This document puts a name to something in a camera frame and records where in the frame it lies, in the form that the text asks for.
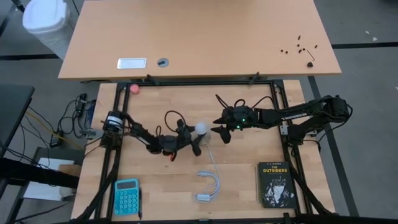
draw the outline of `pen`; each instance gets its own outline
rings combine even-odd
[[[138,210],[138,217],[142,219],[142,190],[139,188],[139,210]]]

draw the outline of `blue calculator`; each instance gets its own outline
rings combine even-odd
[[[139,210],[139,183],[137,179],[118,180],[114,191],[114,214],[135,215]]]

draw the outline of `white ball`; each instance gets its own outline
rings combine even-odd
[[[207,127],[204,123],[197,123],[195,125],[195,131],[198,134],[206,134],[207,133]]]

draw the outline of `wooden desk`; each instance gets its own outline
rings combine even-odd
[[[307,50],[315,58],[312,68],[307,67],[313,60]],[[146,58],[147,65],[119,70],[119,58]],[[169,59],[168,67],[158,66],[161,58]],[[59,78],[230,77],[257,72],[341,73],[313,0],[85,1]]]
[[[284,83],[289,105],[303,103],[300,82],[291,80]],[[102,128],[100,121],[112,110],[115,89],[116,84],[100,86],[93,128]],[[239,98],[244,98],[247,105],[253,105],[261,97],[271,95],[269,85],[142,87],[139,95],[130,96],[128,113],[152,133],[155,133],[157,125],[161,125],[163,134],[171,134],[164,124],[164,114],[168,110],[181,112],[191,125],[199,121],[211,124],[219,118],[222,107],[217,102],[215,93],[229,105]],[[264,100],[258,107],[271,108],[272,104]],[[178,116],[170,114],[169,125],[174,127],[177,119]],[[87,152],[97,145],[94,143],[88,146]],[[277,127],[235,131],[231,143],[227,145],[222,143],[217,134],[211,133],[210,148],[220,170],[221,191],[214,202],[201,204],[195,202],[193,196],[202,193],[203,188],[213,180],[197,177],[196,172],[202,169],[214,170],[205,147],[202,147],[200,157],[195,157],[191,148],[186,147],[179,151],[174,162],[170,162],[163,155],[149,154],[137,139],[124,138],[118,178],[140,180],[143,220],[274,218],[282,217],[284,212],[294,216],[292,209],[264,209],[256,202],[255,165],[258,162],[284,160]],[[308,186],[324,206],[333,211],[317,146],[313,142],[305,142],[300,146],[300,153]],[[100,182],[103,159],[103,148],[98,148],[85,158],[72,218],[79,216],[94,197]],[[104,200],[103,211],[106,207],[107,200]],[[113,220],[137,219],[137,216],[113,217]]]

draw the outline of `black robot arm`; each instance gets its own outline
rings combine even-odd
[[[325,96],[320,100],[312,100],[308,103],[292,106],[282,110],[250,108],[244,104],[244,100],[235,102],[235,106],[228,106],[216,95],[224,106],[221,118],[215,120],[215,124],[225,124],[211,130],[219,133],[224,143],[231,140],[230,131],[245,128],[269,129],[279,125],[283,121],[312,116],[301,124],[290,125],[287,129],[288,142],[290,144],[302,144],[305,135],[311,131],[321,131],[325,125],[333,123],[345,123],[351,116],[346,101],[339,96]]]
[[[127,121],[128,126],[126,127],[122,125],[124,119]],[[162,153],[165,156],[170,156],[171,161],[174,161],[177,156],[177,151],[189,144],[192,146],[194,155],[200,156],[201,154],[199,142],[203,135],[199,135],[192,140],[191,132],[194,131],[195,128],[186,125],[182,119],[177,121],[177,129],[175,130],[177,136],[165,136],[160,133],[154,136],[149,133],[142,124],[135,122],[129,114],[120,111],[110,111],[108,113],[103,126],[104,136],[101,144],[115,145],[115,142],[123,136],[122,133],[124,128],[128,129],[128,131],[123,135],[135,137],[146,145],[146,149],[151,154]]]

